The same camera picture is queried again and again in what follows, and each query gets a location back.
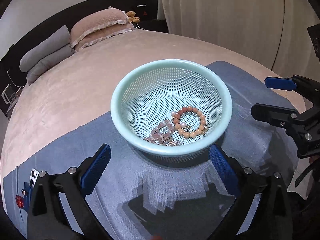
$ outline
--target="beige curtain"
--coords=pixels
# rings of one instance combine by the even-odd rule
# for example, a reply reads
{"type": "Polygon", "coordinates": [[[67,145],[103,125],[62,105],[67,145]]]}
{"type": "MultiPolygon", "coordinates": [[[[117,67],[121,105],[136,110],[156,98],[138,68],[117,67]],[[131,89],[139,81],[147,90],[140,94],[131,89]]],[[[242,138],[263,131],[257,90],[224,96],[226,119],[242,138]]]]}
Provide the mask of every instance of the beige curtain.
{"type": "Polygon", "coordinates": [[[320,70],[307,32],[318,19],[307,0],[162,0],[162,5],[172,34],[230,49],[285,77],[320,70]]]}

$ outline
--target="pillow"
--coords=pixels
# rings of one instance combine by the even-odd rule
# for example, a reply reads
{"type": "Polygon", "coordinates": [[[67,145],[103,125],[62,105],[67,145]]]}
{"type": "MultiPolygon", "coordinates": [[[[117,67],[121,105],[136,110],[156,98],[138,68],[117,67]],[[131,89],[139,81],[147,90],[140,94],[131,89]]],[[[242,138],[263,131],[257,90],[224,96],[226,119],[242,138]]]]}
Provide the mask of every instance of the pillow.
{"type": "Polygon", "coordinates": [[[66,46],[70,42],[70,34],[66,26],[62,26],[54,34],[38,46],[29,50],[20,60],[20,70],[29,71],[39,60],[66,46]]]}
{"type": "Polygon", "coordinates": [[[131,23],[127,23],[124,25],[115,24],[108,28],[98,30],[94,33],[87,35],[85,38],[79,41],[79,43],[75,46],[75,51],[79,51],[80,49],[83,49],[87,46],[91,46],[97,42],[103,41],[120,33],[132,31],[133,29],[133,25],[131,23]]]}
{"type": "Polygon", "coordinates": [[[126,24],[129,17],[122,11],[109,8],[84,17],[78,21],[70,31],[70,44],[73,48],[85,36],[97,30],[107,28],[115,24],[126,24]]]}
{"type": "Polygon", "coordinates": [[[70,45],[66,45],[56,52],[41,59],[27,74],[27,82],[31,85],[43,73],[47,72],[50,68],[60,63],[62,60],[72,56],[70,45]]]}

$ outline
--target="dark headboard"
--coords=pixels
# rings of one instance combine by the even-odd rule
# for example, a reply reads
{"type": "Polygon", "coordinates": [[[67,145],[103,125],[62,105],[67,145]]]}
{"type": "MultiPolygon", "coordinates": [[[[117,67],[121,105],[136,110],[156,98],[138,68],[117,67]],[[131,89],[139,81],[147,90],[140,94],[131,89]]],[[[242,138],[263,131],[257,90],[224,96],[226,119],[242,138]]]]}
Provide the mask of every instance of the dark headboard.
{"type": "MultiPolygon", "coordinates": [[[[109,6],[122,11],[135,11],[141,21],[157,18],[158,0],[87,0],[73,5],[40,23],[11,47],[0,61],[0,91],[2,92],[8,83],[12,84],[7,77],[7,70],[9,70],[9,74],[17,86],[24,86],[26,84],[27,73],[20,71],[19,64],[23,55],[29,50],[47,39],[63,25],[66,25],[70,31],[82,18],[94,12],[104,10],[109,6]]],[[[3,112],[6,112],[8,109],[8,105],[1,98],[0,108],[3,112]]]]}

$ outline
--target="mesh basket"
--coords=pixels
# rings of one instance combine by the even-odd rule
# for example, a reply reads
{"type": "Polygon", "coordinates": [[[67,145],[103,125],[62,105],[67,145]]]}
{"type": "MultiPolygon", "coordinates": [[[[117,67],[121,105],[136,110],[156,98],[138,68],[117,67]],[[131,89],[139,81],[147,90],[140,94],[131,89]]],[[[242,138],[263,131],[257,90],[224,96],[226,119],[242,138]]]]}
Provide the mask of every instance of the mesh basket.
{"type": "MultiPolygon", "coordinates": [[[[225,131],[232,113],[230,93],[211,70],[185,60],[159,60],[147,63],[126,75],[111,99],[111,117],[119,133],[138,149],[160,156],[183,156],[200,152],[225,131]],[[168,147],[144,141],[159,122],[171,120],[171,111],[184,106],[197,107],[206,116],[208,130],[196,138],[175,132],[181,146],[168,147]]],[[[199,117],[183,114],[192,130],[199,127],[199,117]]]]}

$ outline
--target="gray pillow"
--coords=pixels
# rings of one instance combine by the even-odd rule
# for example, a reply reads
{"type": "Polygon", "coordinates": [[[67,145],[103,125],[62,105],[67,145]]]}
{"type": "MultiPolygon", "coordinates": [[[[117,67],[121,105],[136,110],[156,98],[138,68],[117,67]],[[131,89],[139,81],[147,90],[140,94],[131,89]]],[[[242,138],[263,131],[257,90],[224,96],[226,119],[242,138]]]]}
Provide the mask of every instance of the gray pillow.
{"type": "Polygon", "coordinates": [[[31,85],[43,73],[47,72],[50,68],[60,63],[62,60],[72,56],[70,45],[66,45],[56,52],[41,59],[27,74],[27,82],[31,85]]]}
{"type": "Polygon", "coordinates": [[[38,46],[29,50],[20,60],[20,70],[29,71],[39,60],[57,51],[70,42],[70,33],[64,25],[38,46]]]}

